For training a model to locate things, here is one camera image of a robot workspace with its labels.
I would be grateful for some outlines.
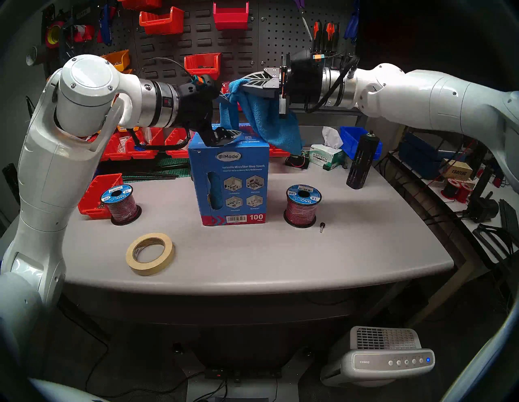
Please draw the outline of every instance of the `towel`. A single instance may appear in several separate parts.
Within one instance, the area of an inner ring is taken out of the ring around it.
[[[220,127],[238,130],[238,102],[254,132],[266,142],[294,155],[301,155],[301,135],[295,113],[279,118],[279,99],[260,98],[240,89],[248,82],[240,78],[229,84],[229,103],[220,103]]]

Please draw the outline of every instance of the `tape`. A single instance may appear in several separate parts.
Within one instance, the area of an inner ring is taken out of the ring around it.
[[[152,244],[164,246],[162,254],[150,262],[138,262],[137,257],[144,247]],[[153,275],[162,271],[173,260],[175,247],[171,239],[164,233],[148,233],[136,239],[126,250],[126,263],[133,272],[139,275]]]

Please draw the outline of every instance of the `pliers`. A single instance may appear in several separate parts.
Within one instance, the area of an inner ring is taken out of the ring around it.
[[[308,37],[310,38],[310,41],[313,40],[313,36],[310,33],[310,28],[308,27],[308,24],[306,23],[305,19],[305,0],[294,0],[297,9],[299,10],[299,13],[301,14],[301,19],[303,20],[303,24],[305,25],[306,33],[308,34]]]

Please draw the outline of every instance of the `screwdriver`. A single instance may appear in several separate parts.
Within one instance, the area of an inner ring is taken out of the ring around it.
[[[321,51],[321,36],[323,32],[323,26],[320,20],[317,20],[313,24],[313,51],[320,52]]]

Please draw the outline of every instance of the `cardboard box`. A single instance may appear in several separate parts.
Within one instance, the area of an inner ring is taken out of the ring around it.
[[[222,147],[206,147],[196,134],[189,143],[193,182],[205,226],[262,224],[267,212],[269,145],[244,132]]]
[[[310,162],[321,166],[325,170],[331,170],[342,165],[346,159],[346,153],[342,149],[333,149],[325,145],[314,144],[310,147]]]
[[[447,165],[448,159],[443,160],[445,167],[442,175],[444,178],[453,178],[455,180],[466,181],[472,174],[472,169],[465,162],[450,161],[450,166]]]

